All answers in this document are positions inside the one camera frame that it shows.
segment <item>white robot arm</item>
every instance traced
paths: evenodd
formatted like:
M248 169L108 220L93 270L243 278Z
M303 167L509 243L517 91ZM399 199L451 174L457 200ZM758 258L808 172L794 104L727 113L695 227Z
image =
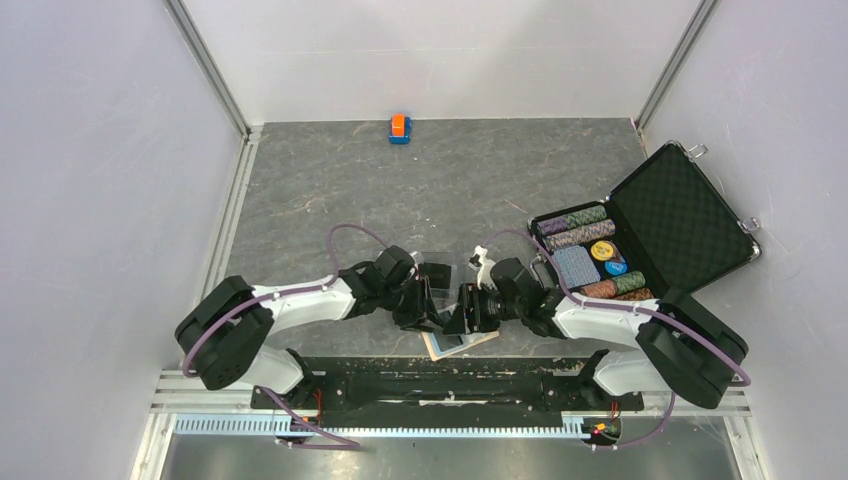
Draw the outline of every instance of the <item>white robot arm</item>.
M477 281L460 287L457 307L445 324L427 309L426 282L417 275L415 260L392 246L374 262L314 282L250 287L241 277L229 277L180 324L176 338L188 353L187 365L210 390L239 380L285 395L296 393L304 382L305 366L293 351L263 343L288 327L344 320L376 308L391 311L402 329L424 329L429 320L445 334L493 331L502 320L520 319L541 336L594 338L625 347L623 352L599 351L583 372L599 395L673 390L705 408L718 404L733 372L685 335L657 324L650 313L665 308L736 363L747 354L738 335L681 292L642 302L566 296L558 289L545 289L518 259L495 263L486 253L481 247L475 250ZM220 322L225 312L251 302L236 321ZM216 323L220 328L209 335Z

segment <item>floor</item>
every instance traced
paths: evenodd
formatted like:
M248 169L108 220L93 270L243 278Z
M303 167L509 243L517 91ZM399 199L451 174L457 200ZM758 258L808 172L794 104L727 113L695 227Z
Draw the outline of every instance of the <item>floor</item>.
M261 285L327 275L324 237L340 222L408 251L468 256L498 229L605 197L644 160L626 119L417 121L403 146L390 145L387 130L382 121L266 125L228 274ZM343 266L380 251L359 232L339 232L334 243ZM511 239L493 252L532 255ZM500 333L466 353L587 356L606 346L537 337L517 321ZM399 331L385 312L287 329L268 343L309 356L427 354L420 334Z
M324 236L355 222L425 252L467 255L495 230L606 196L644 160L628 120L439 120L414 124L412 143L392 146L386 122L265 127L230 256L230 274L284 285L329 272ZM335 245L343 265L380 248L358 232ZM501 241L495 258L532 251ZM385 313L291 328L269 341L307 356L426 355L417 333ZM550 340L518 322L467 353L586 356L597 341ZM624 439L655 418L628 419ZM291 452L269 438L176 436L163 478L740 478L720 418L674 418L656 440L612 454L577 441L363 439L365 452Z

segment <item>purple cable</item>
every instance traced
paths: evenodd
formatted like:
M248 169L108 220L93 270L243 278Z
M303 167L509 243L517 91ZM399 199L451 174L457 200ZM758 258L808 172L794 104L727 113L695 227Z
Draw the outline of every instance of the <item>purple cable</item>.
M227 322L229 322L230 320L235 318L239 313L243 312L244 310L246 310L246 309L250 308L251 306L256 305L258 303L264 302L266 300L279 299L284 295L294 295L294 294L297 294L297 293L317 292L317 291L322 290L324 287L332 285L336 280L338 280L339 270L341 270L341 266L339 264L339 259L336 256L336 250L333 247L333 234L336 232L336 230L339 230L341 228L353 228L353 229L365 232L368 235L370 235L371 237L373 237L375 240L380 242L380 244L382 244L383 247L389 248L391 246L391 244L389 242L383 240L383 238L381 238L379 235L377 235L376 232L374 232L373 230L370 230L368 228L365 228L362 225L356 225L356 224L353 224L353 223L340 223L338 225L335 225L327 233L327 239L325 241L326 246L327 246L327 254L330 256L330 261L333 263L333 275L332 275L332 277L330 277L329 280L327 280L325 283L323 283L321 285L312 285L312 286L309 286L309 287L297 287L297 288L282 289L282 290L278 290L278 291L273 292L273 293L260 295L260 296L255 297L255 298L251 298L250 300L248 300L248 301L238 305L237 307L233 308L232 310L227 312L223 317L219 318L215 323L213 323L212 326L209 327L208 330L203 332L203 334L200 336L200 338L197 339L197 342L195 342L195 344L192 345L192 347L189 349L188 353L186 353L186 358L185 358L185 360L183 360L183 375L185 375L186 377L196 377L197 376L196 372L191 371L191 363L194 361L194 357L197 355L197 352L200 351L200 349L203 347L203 345L209 340L209 338L216 331L218 331L219 328L221 328L222 326L224 326L224 324L226 324ZM273 400L274 403L276 403L280 408L285 410L286 413L288 413L293 419L298 421L298 423L302 424L308 430L311 430L312 432L315 432L315 433L317 433L317 434L319 434L323 437L326 437L326 438L329 438L329 439L332 439L332 440L335 440L335 441L341 443L341 445L306 445L306 444L301 445L301 444L299 444L299 445L292 445L292 447L303 448L303 449L311 449L311 450L359 450L360 448L362 448L362 446L359 443L354 442L353 440L349 440L349 439L346 439L346 438L342 438L342 437L333 435L332 433L325 432L324 430L321 430L320 428L310 424L309 422L304 421L297 414L295 414L294 411L291 409L291 407L286 405L286 403L283 401L283 399L280 398L273 390L271 390L270 388L267 388L267 387L262 387L262 386L259 386L259 388L262 389L262 391L265 392L266 395L271 397L271 400Z
M259 387L259 389L262 390L262 393L271 397L271 400L273 400L274 403L276 403L278 407L282 408L283 411L285 411L287 414L289 414L289 416L292 417L292 419L295 420L297 423L303 425L304 428L306 428L307 430L309 430L313 433L317 433L318 435L321 435L324 438L328 438L330 440L339 442L341 444L341 445L310 445L308 443L292 443L292 444L289 444L289 446L291 448L302 448L304 450L361 450L362 449L362 445L359 442L355 442L355 441L353 441L349 438L340 437L338 435L333 435L332 433L330 433L326 430L322 430L322 429L316 427L315 425L312 425L311 423L307 422L300 415L294 413L294 410L292 410L292 408L289 407L286 404L286 402L284 402L283 399L280 398L280 396L277 395L277 393L274 392L273 390L271 390L270 388Z
M722 362L724 362L725 365L730 367L730 369L733 370L734 373L739 375L740 378L742 378L742 381L733 382L733 383L731 383L731 385L740 386L740 387L747 387L748 385L751 384L751 377L749 377L748 374L745 373L744 370L742 370L742 367L739 366L739 364L737 364L736 362L734 362L733 359L730 358L726 353L719 350L718 347L716 347L715 345L710 343L709 340L707 340L706 338L701 336L698 332L692 330L691 328L687 327L686 325L683 325L682 323L680 323L678 320L676 320L676 319L674 319L674 318L672 318L672 317L670 317L670 316L668 316L668 315L666 315L662 312L657 312L657 311L650 310L650 309L647 309L647 308L644 308L644 307L637 307L634 310L632 307L630 307L628 305L615 305L615 304L593 302L593 301L581 302L580 300L578 300L577 297L575 297L574 294L572 294L568 290L568 285L565 283L565 279L563 278L562 271L560 270L559 265L557 265L557 263L551 257L551 254L548 253L548 251L545 250L541 245L539 245L539 242L537 242L535 238L533 238L530 235L522 232L521 230L518 230L518 229L515 229L515 228L505 228L503 230L499 230L499 231L493 233L492 235L490 235L489 238L487 238L483 242L483 244L480 245L480 246L483 247L483 248L488 247L488 245L490 243L492 243L492 241L495 238L503 235L504 233L512 233L514 235L518 235L519 237L522 237L525 240L529 240L530 242L533 243L533 245L536 246L536 248L539 250L539 252L541 252L542 255L544 255L545 258L548 260L548 263L550 263L553 266L554 271L557 274L557 279L559 280L560 288L562 289L563 293L565 293L565 295L572 302L580 304L584 307L605 308L607 310L618 310L618 311L623 311L623 312L635 311L637 313L641 313L641 314L644 314L644 315L650 315L650 316L652 316L656 319L662 320L662 321L666 322L667 324L671 325L672 327L674 327L674 328L680 330L681 332L685 333L686 335L688 335L690 338L692 338L696 342L698 342L701 346L703 346L704 348L709 350L710 353L712 353L713 355L718 357ZM671 418L671 411L674 409L674 400L675 400L676 397L677 396L674 394L674 392L672 392L671 393L671 400L669 401L669 404L668 404L668 409L666 409L665 413L663 414L662 420L660 420L660 423L659 423L659 425L657 425L657 428L652 430L651 433L645 435L644 437L637 438L636 440L631 440L629 442L622 443L621 445L617 445L617 446L614 446L614 447L608 446L608 447L604 447L602 449L604 449L604 450L618 450L618 449L621 449L621 448L633 447L633 446L636 446L636 445L639 445L643 442L648 441L649 439L653 438L658 433L662 432L662 430L668 424L669 419Z

